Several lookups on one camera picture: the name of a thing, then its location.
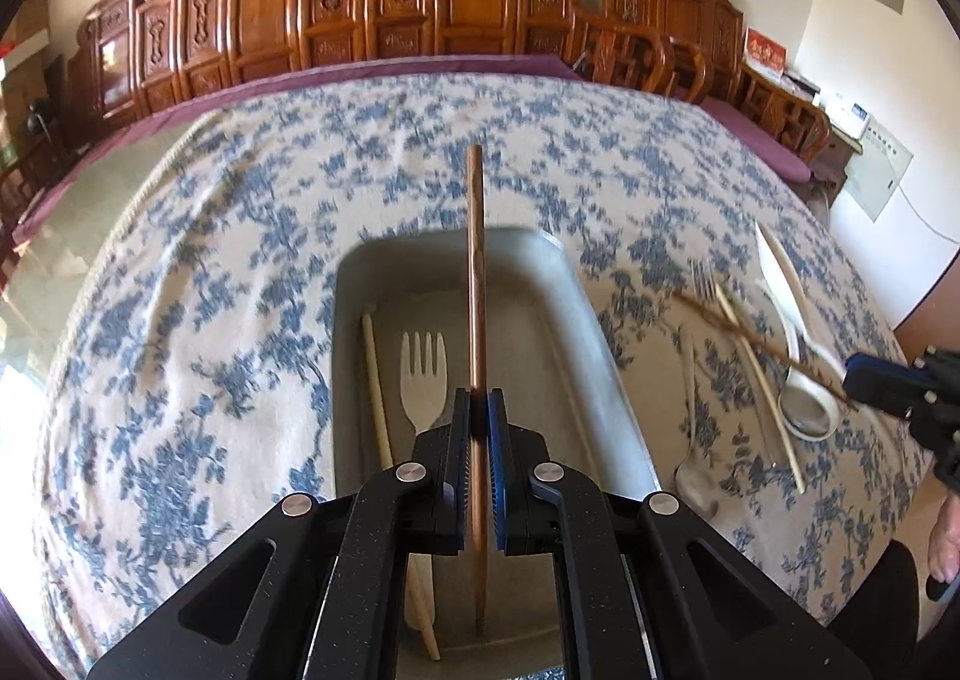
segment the cable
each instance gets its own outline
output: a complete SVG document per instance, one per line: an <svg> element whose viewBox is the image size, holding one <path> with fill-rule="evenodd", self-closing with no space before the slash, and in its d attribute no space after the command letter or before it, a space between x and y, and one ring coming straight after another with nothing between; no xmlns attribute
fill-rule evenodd
<svg viewBox="0 0 960 680"><path fill-rule="evenodd" d="M902 195L902 196L904 196L904 201L906 201L906 205L907 205L908 207L910 207L910 209L913 210L913 213L914 213L914 215L917 215L918 220L920 220L920 222L922 222L923 225L927 226L928 229L930 229L931 233L937 234L937 236L939 236L943 241L949 241L949 243L952 244L954 247L960 247L960 241L957 241L956 239L952 239L952 237L947 236L946 234L943 234L943 233L941 233L940 231L938 231L936 228L934 228L932 225L930 225L930 224L923 218L923 215L921 215L920 212L917 212L917 208L913 205L913 203L910 201L910 199L907 198L906 190L904 190L904 185L903 185L902 183L900 183L899 185L897 185L897 186L896 186L896 189L901 192L901 195Z"/></svg>

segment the tray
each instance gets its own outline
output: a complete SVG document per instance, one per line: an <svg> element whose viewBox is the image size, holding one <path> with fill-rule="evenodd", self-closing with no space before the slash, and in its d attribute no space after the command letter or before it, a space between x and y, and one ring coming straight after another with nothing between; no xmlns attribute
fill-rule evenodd
<svg viewBox="0 0 960 680"><path fill-rule="evenodd" d="M486 234L488 384L503 388L510 422L546 439L553 460L631 498L659 490L606 339L563 247L540 231ZM399 236L364 243L337 275L333 330L333 450L338 495L377 469L360 319L372 311L392 454L413 450L400 402L403 332L441 332L448 354L449 422L456 387L469 384L467 233ZM550 557L491 553L487 628L473 633L466 554L433 559L435 629L443 659L427 659L402 626L398 678L516 677L563 662Z"/></svg>

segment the tablecloth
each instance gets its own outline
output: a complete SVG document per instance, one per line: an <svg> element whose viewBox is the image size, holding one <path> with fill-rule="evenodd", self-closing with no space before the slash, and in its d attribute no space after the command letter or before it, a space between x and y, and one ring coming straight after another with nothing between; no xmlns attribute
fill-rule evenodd
<svg viewBox="0 0 960 680"><path fill-rule="evenodd" d="M755 219L784 244L827 345L900 357L833 239L688 104L536 77L433 75L214 113L104 246L51 373L37 455L50 632L40 637L67 676L83 676L285 494L335 495L338 261L363 239L464 226L474 142L488 224L543 229L576 264L662 479L680 461L664 450L684 449L687 428L680 394L676 411L640 411L653 389L649 347L675 333L664 298L702 257L772 332L750 292ZM720 335L699 352L698 450L723 492L714 525L828 621L880 557L925 455L895 424L878 435L848 413L826 443L799 445L800 496L764 457L736 355Z"/></svg>

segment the metal screw head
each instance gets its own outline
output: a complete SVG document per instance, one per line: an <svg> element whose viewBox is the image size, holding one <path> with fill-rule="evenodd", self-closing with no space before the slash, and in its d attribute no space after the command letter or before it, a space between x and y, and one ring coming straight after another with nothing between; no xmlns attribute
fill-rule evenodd
<svg viewBox="0 0 960 680"><path fill-rule="evenodd" d="M553 461L536 464L534 477L540 482L556 482L558 479L563 479L563 466Z"/></svg>
<svg viewBox="0 0 960 680"><path fill-rule="evenodd" d="M280 509L288 517L299 517L300 515L306 515L312 504L306 493L294 493L283 500Z"/></svg>
<svg viewBox="0 0 960 680"><path fill-rule="evenodd" d="M677 501L669 493L654 493L650 497L650 509L658 515L673 515L680 509L680 501Z"/></svg>
<svg viewBox="0 0 960 680"><path fill-rule="evenodd" d="M407 461L397 466L397 479L400 482L420 482L426 477L426 467L416 461Z"/></svg>

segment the fork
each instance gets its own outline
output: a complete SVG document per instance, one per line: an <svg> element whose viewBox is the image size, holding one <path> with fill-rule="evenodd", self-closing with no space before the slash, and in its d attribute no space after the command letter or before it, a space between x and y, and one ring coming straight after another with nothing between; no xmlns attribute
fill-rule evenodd
<svg viewBox="0 0 960 680"><path fill-rule="evenodd" d="M433 340L429 333L424 337L425 358L421 354L421 336L414 333L414 356L410 359L410 335L405 333L400 341L400 402L407 418L417 434L429 431L430 426L443 414L446 405L446 349L443 334L437 335L437 358L433 357ZM429 555L410 554L410 565L416 568L424 585L427 611L430 621L437 616L433 595L433 559ZM407 624L416 628L416 612L411 597L406 597L404 617Z"/></svg>
<svg viewBox="0 0 960 680"><path fill-rule="evenodd" d="M693 277L693 291L696 293L697 298L708 306L719 306L721 311L723 311L723 316L733 323L733 325L739 326L740 318L733 309L733 304L730 299L727 298L727 294L713 276L712 270L710 270L702 260L691 259L690 275ZM757 354L754 353L750 343L742 336L737 336L734 341L736 341L737 349L740 352L740 359L744 361L744 365L750 367L752 373L754 373L757 384L760 385L760 396L776 422L776 430L779 431L781 443L784 444L784 450L790 462L790 471L793 472L793 479L797 482L797 490L802 494L806 490L806 481L803 479L803 471L800 469L797 453L793 449L790 434L786 429L786 421L781 414L779 404L774 398L774 391L773 388L771 388L770 380L767 380L767 375L761 368L760 361L757 360ZM764 443L769 453L770 445L766 442L762 420L760 421L760 432L764 434Z"/></svg>
<svg viewBox="0 0 960 680"><path fill-rule="evenodd" d="M403 411L417 434L428 431L446 405L446 349L443 334L437 335L437 359L433 359L433 340L425 339L425 359L421 354L421 337L414 333L414 357L410 360L410 335L400 342L400 400Z"/></svg>

